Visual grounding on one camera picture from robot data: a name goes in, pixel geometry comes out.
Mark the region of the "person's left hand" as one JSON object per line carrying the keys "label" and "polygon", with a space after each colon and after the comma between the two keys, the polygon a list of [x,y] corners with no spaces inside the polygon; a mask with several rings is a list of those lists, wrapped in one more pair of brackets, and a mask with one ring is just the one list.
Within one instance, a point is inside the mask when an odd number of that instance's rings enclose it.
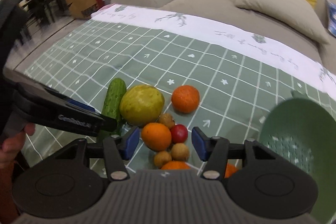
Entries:
{"label": "person's left hand", "polygon": [[0,167],[4,169],[8,167],[17,156],[18,152],[23,148],[26,135],[33,135],[35,132],[35,124],[28,123],[24,129],[17,133],[14,137],[7,138],[3,141],[0,152]]}

